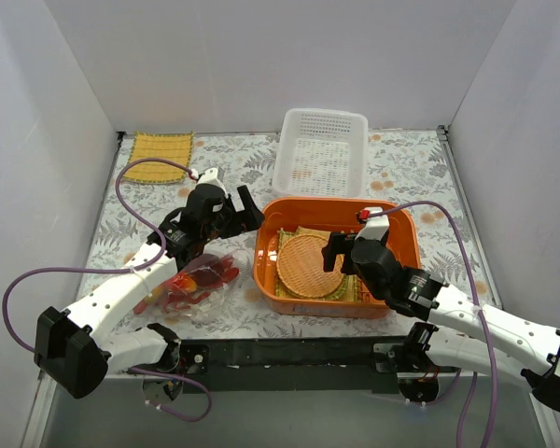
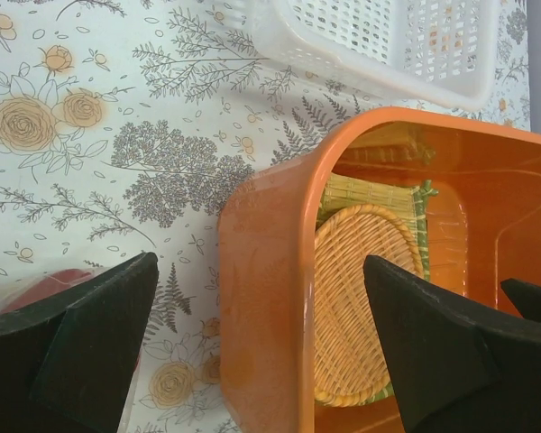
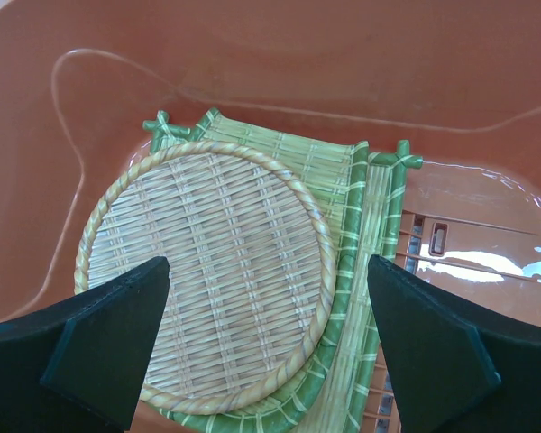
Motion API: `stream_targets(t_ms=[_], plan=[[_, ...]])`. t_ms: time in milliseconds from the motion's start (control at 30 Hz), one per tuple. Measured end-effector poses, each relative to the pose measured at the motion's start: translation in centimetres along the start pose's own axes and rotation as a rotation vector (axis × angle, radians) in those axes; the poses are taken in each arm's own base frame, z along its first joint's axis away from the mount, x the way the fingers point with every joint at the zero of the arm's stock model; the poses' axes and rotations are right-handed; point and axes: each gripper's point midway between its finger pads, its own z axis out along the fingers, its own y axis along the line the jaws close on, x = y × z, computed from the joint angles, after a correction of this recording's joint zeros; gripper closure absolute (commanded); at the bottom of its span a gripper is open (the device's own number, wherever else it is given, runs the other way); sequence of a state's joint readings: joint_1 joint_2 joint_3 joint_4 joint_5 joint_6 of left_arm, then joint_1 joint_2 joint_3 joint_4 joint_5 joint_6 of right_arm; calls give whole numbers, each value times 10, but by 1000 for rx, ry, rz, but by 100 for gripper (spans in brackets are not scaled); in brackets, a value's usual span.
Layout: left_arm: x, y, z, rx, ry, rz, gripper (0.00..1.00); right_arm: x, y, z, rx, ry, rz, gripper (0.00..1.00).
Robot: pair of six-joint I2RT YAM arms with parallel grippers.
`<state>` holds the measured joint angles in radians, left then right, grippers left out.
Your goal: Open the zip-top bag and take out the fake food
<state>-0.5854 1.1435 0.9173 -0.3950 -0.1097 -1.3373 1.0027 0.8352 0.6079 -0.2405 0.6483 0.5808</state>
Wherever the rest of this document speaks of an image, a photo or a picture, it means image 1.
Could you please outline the orange yellow fake mango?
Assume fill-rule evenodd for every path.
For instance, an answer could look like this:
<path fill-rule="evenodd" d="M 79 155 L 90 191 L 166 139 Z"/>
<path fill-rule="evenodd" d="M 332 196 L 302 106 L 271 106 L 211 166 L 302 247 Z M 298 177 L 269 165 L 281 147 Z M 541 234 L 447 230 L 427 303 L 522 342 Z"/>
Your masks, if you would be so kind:
<path fill-rule="evenodd" d="M 165 286 L 169 291 L 174 293 L 192 293 L 198 287 L 196 281 L 189 274 L 185 273 L 178 273 L 167 280 Z"/>

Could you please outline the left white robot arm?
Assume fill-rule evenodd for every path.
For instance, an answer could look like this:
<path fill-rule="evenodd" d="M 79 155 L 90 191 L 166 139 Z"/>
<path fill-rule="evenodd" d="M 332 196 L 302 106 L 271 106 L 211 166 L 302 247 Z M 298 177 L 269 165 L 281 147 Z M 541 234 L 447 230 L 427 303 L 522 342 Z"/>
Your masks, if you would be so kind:
<path fill-rule="evenodd" d="M 180 360 L 180 338 L 155 323 L 112 336 L 120 320 L 153 289 L 198 258 L 205 246 L 260 228 L 264 215 L 246 186 L 236 210 L 225 190 L 199 184 L 187 203 L 169 213 L 128 262 L 121 275 L 62 311 L 53 307 L 37 320 L 34 362 L 73 398 L 88 396 L 109 374 L 145 367 L 173 371 Z"/>

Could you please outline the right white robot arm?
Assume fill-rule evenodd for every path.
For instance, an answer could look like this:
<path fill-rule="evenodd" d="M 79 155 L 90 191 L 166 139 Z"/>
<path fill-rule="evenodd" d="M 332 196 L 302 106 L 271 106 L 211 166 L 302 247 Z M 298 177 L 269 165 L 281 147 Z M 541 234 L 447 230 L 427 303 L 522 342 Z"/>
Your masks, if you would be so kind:
<path fill-rule="evenodd" d="M 343 255 L 342 272 L 357 275 L 374 298 L 397 313 L 457 330 L 512 357 L 534 397 L 560 412 L 560 328 L 477 305 L 437 276 L 402 266 L 383 240 L 333 232 L 321 253 L 326 272 Z"/>

